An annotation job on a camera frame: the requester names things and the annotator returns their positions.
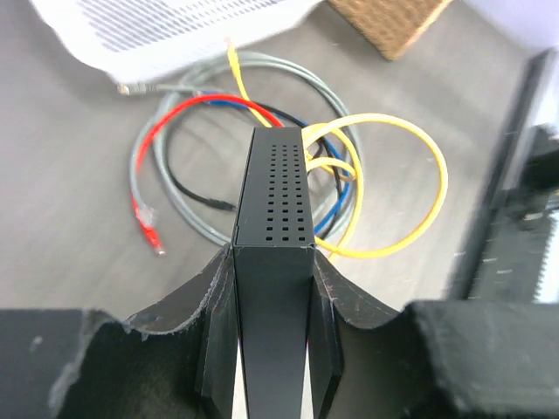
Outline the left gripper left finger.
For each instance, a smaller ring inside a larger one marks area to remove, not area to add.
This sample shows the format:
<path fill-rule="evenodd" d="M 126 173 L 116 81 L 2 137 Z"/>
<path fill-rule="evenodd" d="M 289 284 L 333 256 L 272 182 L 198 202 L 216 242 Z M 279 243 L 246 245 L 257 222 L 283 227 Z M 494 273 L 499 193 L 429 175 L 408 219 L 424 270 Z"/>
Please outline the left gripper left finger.
<path fill-rule="evenodd" d="M 231 417 L 234 286 L 225 246 L 194 278 L 124 321 L 101 310 L 2 310 L 2 417 Z"/>

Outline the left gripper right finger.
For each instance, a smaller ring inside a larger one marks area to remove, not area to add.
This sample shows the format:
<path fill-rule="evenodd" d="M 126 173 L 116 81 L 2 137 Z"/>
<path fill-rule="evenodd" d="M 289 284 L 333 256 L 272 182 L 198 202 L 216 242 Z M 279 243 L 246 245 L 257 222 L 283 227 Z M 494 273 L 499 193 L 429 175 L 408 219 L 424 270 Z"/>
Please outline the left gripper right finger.
<path fill-rule="evenodd" d="M 396 311 L 314 261 L 318 418 L 555 418 L 558 308 L 416 300 Z"/>

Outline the black network switch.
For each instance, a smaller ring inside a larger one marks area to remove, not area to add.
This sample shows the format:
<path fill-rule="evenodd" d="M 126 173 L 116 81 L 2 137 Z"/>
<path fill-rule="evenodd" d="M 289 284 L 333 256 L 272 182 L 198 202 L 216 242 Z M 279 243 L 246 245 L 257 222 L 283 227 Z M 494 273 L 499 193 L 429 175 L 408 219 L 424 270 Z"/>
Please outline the black network switch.
<path fill-rule="evenodd" d="M 254 129 L 232 249 L 247 415 L 298 418 L 315 254 L 300 128 Z"/>

